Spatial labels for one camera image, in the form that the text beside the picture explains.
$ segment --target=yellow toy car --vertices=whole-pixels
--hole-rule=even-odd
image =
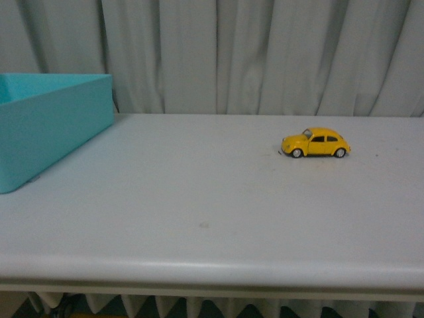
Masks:
[[[308,128],[302,134],[285,137],[281,150],[294,158],[309,155],[342,158],[350,152],[350,146],[341,135],[331,129]]]

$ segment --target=white curtain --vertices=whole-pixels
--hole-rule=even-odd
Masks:
[[[29,294],[30,300],[37,311],[44,309],[49,313],[52,307],[59,305],[61,293],[34,293]],[[143,295],[105,295],[86,294],[88,307],[93,313],[98,313],[114,297],[121,298],[127,316],[139,317],[137,313],[147,300]],[[155,296],[156,308],[160,318],[168,317],[180,297]],[[219,297],[186,297],[185,312],[180,316],[187,318],[200,317],[205,301],[212,301],[224,318],[237,317],[299,317],[299,318],[424,318],[424,303],[394,302],[394,301],[332,301],[332,300],[301,300],[301,299],[255,299],[255,298],[219,298]],[[259,314],[244,312],[244,309],[253,305]]]
[[[422,116],[422,0],[2,0],[0,72],[110,73],[123,113]]]

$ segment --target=turquoise box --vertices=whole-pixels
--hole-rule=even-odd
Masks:
[[[112,76],[0,74],[0,193],[113,123]]]

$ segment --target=car wheel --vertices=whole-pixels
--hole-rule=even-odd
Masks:
[[[337,149],[337,150],[336,150],[336,152],[334,153],[334,155],[335,155],[337,158],[343,158],[343,157],[345,156],[345,154],[346,154],[346,150],[345,150],[345,149],[343,149],[343,148],[339,148],[339,149]]]
[[[291,152],[293,158],[300,158],[303,156],[303,151],[301,149],[295,149]]]

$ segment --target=table surface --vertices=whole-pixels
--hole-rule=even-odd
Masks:
[[[331,127],[343,159],[281,139]],[[424,119],[117,115],[0,195],[0,281],[424,294]]]

